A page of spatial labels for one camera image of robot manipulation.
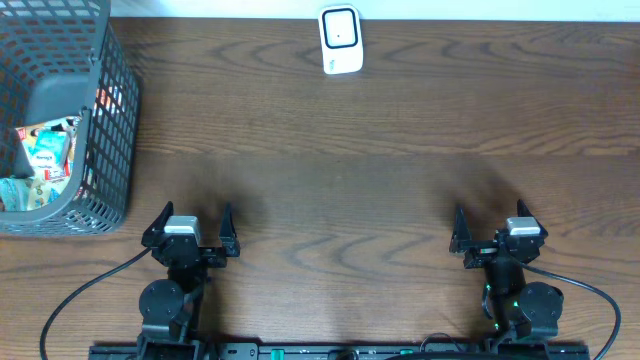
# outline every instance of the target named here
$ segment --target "wooden table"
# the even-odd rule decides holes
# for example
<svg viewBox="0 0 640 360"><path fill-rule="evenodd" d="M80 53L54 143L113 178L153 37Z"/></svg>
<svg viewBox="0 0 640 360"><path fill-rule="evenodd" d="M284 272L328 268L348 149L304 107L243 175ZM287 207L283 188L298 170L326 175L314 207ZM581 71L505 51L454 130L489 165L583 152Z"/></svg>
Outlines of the wooden table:
<svg viewBox="0 0 640 360"><path fill-rule="evenodd" d="M0 358L78 286L131 258L168 200L213 241L231 201L242 257L212 272L204 331L265 342L418 342L492 327L482 271L447 252L454 206L492 236L518 198L550 236L535 265L620 303L608 359L640 351L640 25L364 21L361 72L329 77L315 21L113 20L145 82L126 224L0 240ZM52 359L131 342L147 257L69 305ZM541 278L527 274L529 281ZM592 355L613 325L565 294L560 339Z"/></svg>

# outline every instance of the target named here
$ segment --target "snack package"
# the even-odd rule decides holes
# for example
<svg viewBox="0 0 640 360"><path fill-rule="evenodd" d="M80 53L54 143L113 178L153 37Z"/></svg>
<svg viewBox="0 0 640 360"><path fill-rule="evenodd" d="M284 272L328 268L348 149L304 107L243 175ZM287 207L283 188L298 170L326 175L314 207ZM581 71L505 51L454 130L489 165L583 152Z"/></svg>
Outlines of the snack package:
<svg viewBox="0 0 640 360"><path fill-rule="evenodd" d="M36 148L41 134L57 133L53 135L57 138L65 136L61 136L61 133L67 134L67 153L61 157L62 165L51 169L36 168L34 177L0 179L0 209L6 211L35 210L50 204L60 196L71 177L75 157L76 130L81 120L80 116L68 116L42 124L16 128L32 166L33 155L38 153ZM48 141L48 136L52 135L45 135L41 141Z"/></svg>
<svg viewBox="0 0 640 360"><path fill-rule="evenodd" d="M91 169L89 169L89 172L87 174L87 185L94 188L98 186L98 179L93 176L93 170ZM78 192L76 193L76 196L73 198L73 200L78 200L80 199L80 197L82 197L82 199L86 199L88 196L89 195L84 191L84 187L80 185L80 188L78 188Z"/></svg>
<svg viewBox="0 0 640 360"><path fill-rule="evenodd" d="M63 177L52 181L46 181L36 177L29 191L29 199L27 201L27 211L39 209L45 205L52 203L60 197L64 188L69 183L69 177Z"/></svg>
<svg viewBox="0 0 640 360"><path fill-rule="evenodd" d="M62 170L69 152L69 134L66 131L41 130L31 154L34 169Z"/></svg>
<svg viewBox="0 0 640 360"><path fill-rule="evenodd" d="M0 179L0 212L25 211L34 178Z"/></svg>
<svg viewBox="0 0 640 360"><path fill-rule="evenodd" d="M71 147L67 157L70 161L73 161L76 148L76 129L81 120L82 118L79 116L67 116L60 119L47 121L42 124L16 128L18 136L20 137L20 142L22 143L22 147L24 147L24 150L27 153L29 163L31 163L31 157L35 149L36 142L38 141L38 134L42 130L66 131L71 138Z"/></svg>
<svg viewBox="0 0 640 360"><path fill-rule="evenodd" d="M122 92L120 92L120 88L118 88L117 86L109 87L109 92L111 93L111 95L109 95L105 90L98 89L96 90L96 98L99 99L100 104L102 104L108 112L116 114L117 112L119 112L119 110L117 110L116 108L116 104L118 106L122 106ZM102 115L102 109L98 108L97 104L93 105L93 110L97 111L99 116Z"/></svg>

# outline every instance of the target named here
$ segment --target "white device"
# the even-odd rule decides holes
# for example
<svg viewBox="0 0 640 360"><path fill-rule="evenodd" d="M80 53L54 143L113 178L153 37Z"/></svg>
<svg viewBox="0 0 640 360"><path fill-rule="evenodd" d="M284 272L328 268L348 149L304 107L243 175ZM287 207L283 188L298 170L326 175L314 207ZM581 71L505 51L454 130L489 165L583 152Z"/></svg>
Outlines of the white device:
<svg viewBox="0 0 640 360"><path fill-rule="evenodd" d="M200 245L200 223L195 216L171 216L164 225L164 232L167 234L193 234L196 237L196 244Z"/></svg>
<svg viewBox="0 0 640 360"><path fill-rule="evenodd" d="M332 75L362 69L364 51L358 10L351 5L324 8L318 24L324 72Z"/></svg>
<svg viewBox="0 0 640 360"><path fill-rule="evenodd" d="M514 217L507 219L507 229L509 235L538 235L540 225L534 217Z"/></svg>

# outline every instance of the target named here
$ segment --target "plastic basket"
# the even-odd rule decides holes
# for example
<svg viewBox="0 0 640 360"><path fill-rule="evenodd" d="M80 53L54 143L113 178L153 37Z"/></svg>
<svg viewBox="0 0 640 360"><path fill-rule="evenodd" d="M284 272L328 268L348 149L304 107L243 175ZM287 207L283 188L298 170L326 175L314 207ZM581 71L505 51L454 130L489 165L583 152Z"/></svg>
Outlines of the plastic basket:
<svg viewBox="0 0 640 360"><path fill-rule="evenodd" d="M37 210L1 212L0 232L102 234L124 221L140 90L109 13L108 0L0 0L0 177L23 151L13 128L82 116L65 190Z"/></svg>

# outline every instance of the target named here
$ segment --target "white wall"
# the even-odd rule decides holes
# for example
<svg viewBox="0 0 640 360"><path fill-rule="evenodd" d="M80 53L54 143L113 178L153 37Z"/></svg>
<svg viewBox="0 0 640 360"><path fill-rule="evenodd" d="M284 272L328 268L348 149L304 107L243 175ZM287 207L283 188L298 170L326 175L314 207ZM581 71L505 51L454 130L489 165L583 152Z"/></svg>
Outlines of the white wall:
<svg viewBox="0 0 640 360"><path fill-rule="evenodd" d="M111 0L113 16L316 18L350 3L363 19L640 21L640 0Z"/></svg>

